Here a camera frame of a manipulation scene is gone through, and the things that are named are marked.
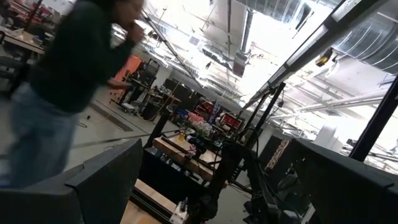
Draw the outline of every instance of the exposed ductwork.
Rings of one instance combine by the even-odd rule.
[[[306,112],[325,110],[328,108],[337,109],[337,108],[348,108],[352,106],[374,105],[380,103],[385,94],[386,90],[382,90],[372,93],[370,95],[354,96],[342,100],[329,101],[327,102],[326,105],[316,104],[316,105],[304,106],[301,108],[297,108],[296,111],[300,113],[306,113]]]
[[[397,22],[379,12],[342,37],[333,48],[391,75],[397,75],[397,35]]]
[[[335,7],[338,2],[334,0],[311,0],[315,4],[326,7]],[[243,25],[243,37],[241,48],[236,52],[233,64],[233,73],[239,77],[243,76],[244,69],[248,63],[249,51],[251,46],[250,28],[255,11],[283,23],[289,24],[297,31],[302,27],[312,9],[307,4],[307,0],[269,0],[261,3],[257,0],[237,0],[247,6],[246,18]]]
[[[253,20],[254,11],[251,8],[247,8],[246,10],[246,18],[243,24],[243,36],[241,42],[241,48],[235,54],[234,64],[233,64],[233,73],[239,77],[243,76],[244,69],[248,64],[249,54],[250,54],[250,46],[251,40],[250,38],[250,28]]]
[[[279,22],[290,24],[291,27],[297,30],[310,15],[312,11],[311,6],[318,4],[319,6],[334,8],[340,1],[341,0],[237,0],[237,2],[266,16],[270,16]]]

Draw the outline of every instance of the hand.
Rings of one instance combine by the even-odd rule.
[[[136,23],[133,23],[127,31],[127,38],[138,44],[144,38],[144,29]]]

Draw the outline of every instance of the ceiling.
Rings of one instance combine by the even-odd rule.
[[[251,17],[246,44],[246,50],[250,51],[243,55],[247,62],[243,74],[239,74],[234,69],[241,63],[245,45],[242,40],[247,30],[245,20],[250,13],[242,2],[252,4],[260,12],[254,11]],[[144,46],[165,65],[186,75],[190,73],[201,85],[233,98],[242,106],[340,1],[269,0],[263,6],[258,2],[148,0],[145,12],[189,67],[189,72],[180,66],[164,44],[148,38]],[[310,12],[302,6],[304,3],[310,6]],[[297,128],[308,138],[314,138],[325,122],[336,122],[335,117],[339,117],[342,135],[346,139],[357,139],[389,82],[398,73],[398,40],[392,38],[397,36],[396,9],[397,1],[390,1],[338,40],[333,45],[333,57],[337,62],[330,61],[318,67],[311,61],[287,79],[287,86],[279,98],[285,104],[278,110],[274,108],[270,121]],[[385,154],[386,149],[395,146],[397,116],[398,113],[391,118],[377,141],[374,149],[377,153]],[[398,166],[389,166],[398,170]]]

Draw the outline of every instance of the wooden table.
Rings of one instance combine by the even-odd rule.
[[[175,144],[178,144],[180,147],[183,149],[189,151],[191,144],[186,142],[186,140],[179,140],[178,136],[174,136],[169,138],[170,141],[172,141]],[[200,164],[198,161],[195,161],[193,159],[190,159],[187,161],[187,158],[185,158],[185,153],[178,150],[176,147],[172,146],[171,144],[167,143],[164,141],[162,138],[155,138],[154,139],[154,147],[160,151],[162,151],[164,154],[168,155],[171,160],[175,161],[176,163],[180,165],[184,165],[186,169],[198,174],[201,176],[201,178],[205,181],[211,181],[213,178],[213,171],[206,166]],[[200,159],[205,161],[205,162],[214,162],[215,159],[216,161],[220,161],[221,157],[217,156],[214,152],[211,152],[207,150],[203,155],[200,156]]]
[[[44,48],[40,45],[33,43],[33,35],[22,30],[9,30],[5,27],[0,27],[1,31],[6,34],[4,41],[18,45],[26,50],[38,54],[44,54]]]
[[[157,203],[161,204],[161,206],[169,210],[171,213],[174,212],[176,204],[143,183],[141,180],[137,179],[134,187],[145,193]],[[160,224],[160,222],[143,211],[143,209],[139,208],[136,204],[128,201],[120,224]]]

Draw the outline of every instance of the jeans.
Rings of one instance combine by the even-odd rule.
[[[78,114],[56,108],[23,84],[12,96],[9,122],[16,141],[3,187],[27,187],[64,170]]]

